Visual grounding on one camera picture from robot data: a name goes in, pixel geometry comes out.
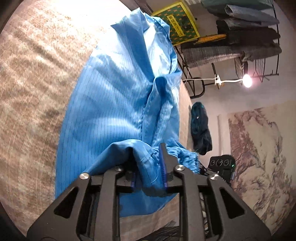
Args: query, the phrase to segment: blue fabric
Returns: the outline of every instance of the blue fabric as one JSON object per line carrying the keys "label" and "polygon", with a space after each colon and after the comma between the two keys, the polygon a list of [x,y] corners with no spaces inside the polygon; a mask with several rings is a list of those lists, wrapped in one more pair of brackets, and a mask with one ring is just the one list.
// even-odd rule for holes
{"label": "blue fabric", "polygon": [[176,140],[181,71],[160,18],[131,12],[111,26],[85,64],[63,121],[56,162],[56,197],[80,173],[100,174],[129,159],[139,174],[136,192],[122,194],[121,216],[150,214],[164,195],[158,148],[197,173],[197,154]]}

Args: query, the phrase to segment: light bulb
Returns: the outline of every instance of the light bulb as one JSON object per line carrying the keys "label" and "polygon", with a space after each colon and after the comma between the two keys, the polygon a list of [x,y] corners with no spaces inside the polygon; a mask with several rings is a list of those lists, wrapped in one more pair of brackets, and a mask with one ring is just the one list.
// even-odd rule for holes
{"label": "light bulb", "polygon": [[242,78],[242,83],[245,87],[250,88],[252,86],[252,78],[248,74],[245,74]]}

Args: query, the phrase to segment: wall mural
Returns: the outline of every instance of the wall mural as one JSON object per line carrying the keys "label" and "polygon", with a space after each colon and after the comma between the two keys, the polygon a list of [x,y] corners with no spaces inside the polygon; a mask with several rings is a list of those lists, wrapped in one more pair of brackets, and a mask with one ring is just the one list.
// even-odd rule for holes
{"label": "wall mural", "polygon": [[228,115],[232,187],[274,233],[296,201],[296,102]]}

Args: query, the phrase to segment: beige fabric surface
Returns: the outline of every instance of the beige fabric surface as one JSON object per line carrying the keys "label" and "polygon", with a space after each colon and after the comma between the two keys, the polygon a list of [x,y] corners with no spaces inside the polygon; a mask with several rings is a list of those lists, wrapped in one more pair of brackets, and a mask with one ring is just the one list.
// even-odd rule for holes
{"label": "beige fabric surface", "polygon": [[[98,9],[110,18],[129,11],[117,0],[101,2],[24,0],[0,34],[0,201],[24,234],[54,200],[56,150],[67,103],[108,24]],[[180,142],[189,149],[190,106],[181,84]],[[178,215],[176,209],[174,199],[161,213],[148,215],[145,230],[133,229],[139,217],[121,219],[123,240],[162,227]]]}

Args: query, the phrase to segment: metal rack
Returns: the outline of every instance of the metal rack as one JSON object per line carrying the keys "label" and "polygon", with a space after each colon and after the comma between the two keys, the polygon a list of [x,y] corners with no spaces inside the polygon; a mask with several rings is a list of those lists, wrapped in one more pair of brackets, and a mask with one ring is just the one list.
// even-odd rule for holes
{"label": "metal rack", "polygon": [[[276,11],[273,5],[273,11],[274,11],[274,16],[276,18]],[[279,26],[278,24],[276,25],[276,29],[277,29],[277,33],[279,34]],[[178,64],[179,67],[181,68],[183,74],[185,77],[188,76],[189,79],[195,79],[195,80],[184,80],[183,83],[188,83],[188,86],[190,88],[190,90],[192,91],[193,95],[190,95],[191,99],[195,99],[195,98],[199,98],[201,97],[204,93],[205,93],[205,87],[208,85],[214,85],[215,83],[207,83],[205,84],[203,80],[201,80],[200,77],[193,77],[192,74],[189,71],[189,68],[185,62],[185,59],[183,57],[183,55],[181,54],[180,50],[178,49],[178,47],[175,46],[175,50],[177,53],[177,57],[178,57]],[[241,58],[235,58],[234,59],[234,66],[235,66],[235,72],[237,74],[237,77],[239,79],[242,79],[242,77],[244,76],[244,74],[246,74],[248,72],[248,62],[242,62]],[[274,71],[272,71],[272,73],[270,74],[265,74],[265,67],[266,67],[266,58],[264,59],[258,59],[255,60],[255,72],[253,74],[254,78],[259,78],[261,82],[263,82],[264,79],[269,80],[269,76],[278,76],[278,68],[279,68],[279,54],[277,56],[277,64],[276,64],[276,71],[274,73]],[[214,76],[217,76],[216,73],[216,69],[215,69],[215,65],[212,63],[212,68],[213,68],[213,72],[214,72]],[[196,81],[201,81],[202,83],[202,91],[200,93],[196,93],[196,88],[195,88],[195,82]]]}

